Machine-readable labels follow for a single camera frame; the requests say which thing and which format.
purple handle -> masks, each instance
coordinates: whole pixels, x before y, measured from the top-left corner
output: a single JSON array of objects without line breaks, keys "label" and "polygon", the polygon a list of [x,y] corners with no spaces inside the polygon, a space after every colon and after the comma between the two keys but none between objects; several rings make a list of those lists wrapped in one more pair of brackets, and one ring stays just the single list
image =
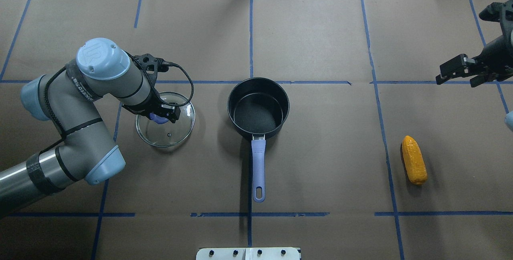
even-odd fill
[{"label": "purple handle", "polygon": [[[251,141],[251,151],[253,152],[253,199],[255,202],[262,203],[265,200],[265,140]],[[262,191],[260,198],[258,198],[257,189]]]}]

yellow corn cob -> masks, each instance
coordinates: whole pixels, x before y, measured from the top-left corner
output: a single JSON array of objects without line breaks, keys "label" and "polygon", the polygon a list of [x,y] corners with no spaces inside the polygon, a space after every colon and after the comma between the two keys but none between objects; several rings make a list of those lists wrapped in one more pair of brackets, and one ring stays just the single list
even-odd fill
[{"label": "yellow corn cob", "polygon": [[408,179],[415,185],[422,185],[427,180],[427,171],[418,143],[412,137],[406,136],[401,151]]}]

cable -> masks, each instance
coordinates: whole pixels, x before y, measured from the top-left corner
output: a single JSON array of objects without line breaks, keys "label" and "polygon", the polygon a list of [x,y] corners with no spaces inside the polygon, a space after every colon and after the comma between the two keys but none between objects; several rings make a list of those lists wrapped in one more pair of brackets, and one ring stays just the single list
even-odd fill
[{"label": "cable", "polygon": [[46,85],[44,85],[44,93],[43,93],[43,99],[44,99],[44,104],[46,105],[46,109],[48,110],[48,113],[50,114],[50,117],[52,118],[52,120],[55,122],[55,125],[59,128],[59,130],[61,131],[61,133],[64,133],[64,127],[63,125],[61,124],[61,121],[59,121],[59,119],[57,119],[57,116],[55,116],[55,113],[53,112],[52,110],[52,107],[50,107],[50,100],[48,99],[48,90],[50,89],[50,84],[60,75],[62,74],[62,72],[64,72],[66,70],[66,67],[64,66],[62,69],[60,69],[58,72],[55,73],[55,75],[53,75],[49,80],[48,82],[46,83]]},{"label": "cable", "polygon": [[150,83],[150,87],[151,87],[151,90],[153,91],[153,93],[155,94],[156,98],[159,99],[159,101],[165,105],[170,105],[171,107],[182,107],[182,106],[185,106],[187,104],[189,104],[192,100],[192,96],[194,96],[194,83],[192,82],[192,79],[191,77],[189,76],[189,74],[187,74],[187,72],[185,71],[184,68],[180,67],[179,64],[177,63],[173,63],[173,62],[168,62],[169,64],[167,65],[168,67],[176,67],[178,69],[180,69],[183,74],[187,77],[187,80],[189,80],[189,83],[191,84],[191,94],[189,96],[189,99],[187,99],[187,101],[185,101],[185,103],[182,103],[182,104],[172,104],[172,103],[168,103],[168,102],[165,102],[163,101],[163,99],[160,98],[159,96],[159,92],[155,89],[155,86],[153,85],[153,83],[151,82],[151,79],[150,79],[150,76],[148,75],[148,73],[146,72],[146,70],[141,66],[141,63],[139,62],[138,59],[135,59],[134,56],[130,55],[126,50],[124,51],[126,52],[126,54],[128,55],[128,57],[132,60],[132,62],[135,64],[135,66],[141,70],[143,72],[143,75],[146,76],[146,79],[148,80],[148,82]]}]

saucepan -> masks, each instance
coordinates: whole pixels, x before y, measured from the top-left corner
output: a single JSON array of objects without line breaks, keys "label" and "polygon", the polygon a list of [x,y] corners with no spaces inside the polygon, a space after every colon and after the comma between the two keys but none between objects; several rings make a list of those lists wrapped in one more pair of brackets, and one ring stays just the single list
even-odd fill
[{"label": "saucepan", "polygon": [[265,143],[282,128],[289,113],[283,88],[267,78],[249,78],[233,88],[228,97],[228,115],[237,132],[251,141],[252,193],[255,202],[265,200]]}]

blue tape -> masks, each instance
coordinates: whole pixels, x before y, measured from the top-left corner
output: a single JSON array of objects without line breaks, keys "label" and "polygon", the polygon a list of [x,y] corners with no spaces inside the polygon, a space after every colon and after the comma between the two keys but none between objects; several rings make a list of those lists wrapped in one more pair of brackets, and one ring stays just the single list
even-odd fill
[{"label": "blue tape", "polygon": [[120,117],[121,117],[121,103],[119,103],[119,107],[117,108],[116,126],[114,126],[114,136],[112,137],[114,142],[117,141],[117,132],[119,130],[119,118]]},{"label": "blue tape", "polygon": [[249,77],[253,77],[253,0],[249,0]]},{"label": "blue tape", "polygon": [[352,85],[349,81],[275,81],[278,84],[343,84]]},{"label": "blue tape", "polygon": [[135,217],[135,213],[103,213],[103,217]]},{"label": "blue tape", "polygon": [[502,105],[504,106],[504,111],[506,114],[509,113],[508,104],[506,103],[506,99],[504,99],[504,94],[502,94],[502,88],[499,83],[495,83],[497,85],[497,90],[499,90],[499,95],[501,96]]},{"label": "blue tape", "polygon": [[133,23],[133,28],[137,28],[137,23],[139,22],[139,12],[141,11],[141,3],[143,0],[139,0],[139,3],[137,4],[137,13],[135,14],[135,21]]},{"label": "blue tape", "polygon": [[[98,217],[99,213],[75,212],[18,212],[7,217]],[[104,213],[104,217],[135,217],[135,213]]]},{"label": "blue tape", "polygon": [[27,0],[27,3],[25,4],[25,9],[23,10],[22,17],[20,19],[20,22],[18,23],[18,27],[16,28],[16,32],[14,33],[14,37],[11,42],[11,47],[9,47],[9,51],[7,52],[7,57],[5,57],[4,67],[2,68],[2,72],[0,73],[0,81],[4,77],[5,70],[7,68],[7,65],[9,64],[9,59],[11,58],[12,50],[14,49],[14,44],[16,43],[16,39],[18,38],[18,34],[20,33],[20,29],[22,28],[23,20],[25,19],[25,15],[27,14],[27,10],[29,8],[31,0]]},{"label": "blue tape", "polygon": [[511,211],[418,211],[418,212],[376,212],[374,216],[513,216]]},{"label": "blue tape", "polygon": [[[119,103],[119,107],[117,108],[116,126],[114,127],[114,136],[112,137],[114,142],[116,142],[116,140],[117,140],[117,132],[118,132],[118,128],[119,128],[119,118],[120,117],[121,117],[121,103]],[[104,211],[104,208],[105,208],[105,199],[107,198],[107,189],[108,189],[108,187],[109,187],[109,180],[107,179],[104,182],[103,193],[101,195],[101,203],[100,203],[100,206],[99,206],[97,230],[96,230],[96,233],[95,233],[95,241],[93,242],[93,251],[91,253],[91,260],[95,260],[95,258],[96,258],[96,252],[97,252],[97,249],[98,249],[99,232],[100,232],[100,229],[101,229],[101,219],[104,216],[103,211]]]},{"label": "blue tape", "polygon": [[18,212],[8,217],[97,217],[98,213],[68,213],[68,212]]},{"label": "blue tape", "polygon": [[191,213],[191,217],[247,217],[248,213],[238,212],[213,212],[213,213]]},{"label": "blue tape", "polygon": [[[238,84],[241,81],[192,81],[195,84]],[[157,84],[189,84],[189,81],[166,81],[157,80]]]},{"label": "blue tape", "polygon": [[483,45],[486,45],[486,41],[484,40],[483,32],[481,30],[481,25],[479,24],[478,15],[476,14],[476,9],[474,8],[474,2],[472,0],[469,0],[469,3],[471,4],[472,13],[474,15],[474,20],[476,21],[476,26],[478,27],[481,41],[483,42]]},{"label": "blue tape", "polygon": [[[407,85],[436,85],[436,81],[376,81],[378,85],[381,84],[407,84]],[[471,83],[469,81],[448,81],[445,82],[444,85],[470,85]],[[486,82],[484,85],[497,85],[497,82]],[[513,81],[503,81],[501,82],[502,85],[511,85],[513,84]]]},{"label": "blue tape", "polygon": [[[374,68],[374,61],[372,59],[372,54],[370,52],[370,36],[369,36],[369,27],[367,24],[367,15],[365,13],[365,1],[360,0],[362,3],[362,13],[363,13],[363,23],[365,26],[365,36],[367,38],[367,48],[369,52],[369,60],[370,60],[370,66],[372,68],[372,82],[374,83],[374,94],[376,96],[376,104],[378,106],[378,116],[380,120],[380,127],[381,127],[381,137],[383,139],[383,144],[385,145],[385,155],[386,155],[386,165],[388,170],[388,185],[390,187],[390,197],[392,198],[392,207],[394,209],[394,213],[397,212],[397,204],[396,204],[396,193],[394,190],[394,181],[392,179],[392,169],[390,168],[390,159],[388,156],[388,145],[386,141],[386,135],[385,135],[385,125],[383,124],[383,113],[381,111],[381,103],[380,103],[380,97],[379,97],[379,91],[378,91],[378,85],[377,85],[377,79],[376,79],[376,69]],[[397,234],[397,242],[399,246],[399,255],[401,257],[401,260],[404,260],[404,251],[403,251],[403,240],[401,237],[401,228],[399,225],[399,217],[394,216],[394,220],[396,222],[396,234]]]},{"label": "blue tape", "polygon": [[248,247],[253,246],[253,157],[249,156],[248,168]]},{"label": "blue tape", "polygon": [[[329,212],[251,212],[251,217],[324,217]],[[249,213],[239,212],[211,212],[191,213],[192,218],[199,217],[247,217]]]}]

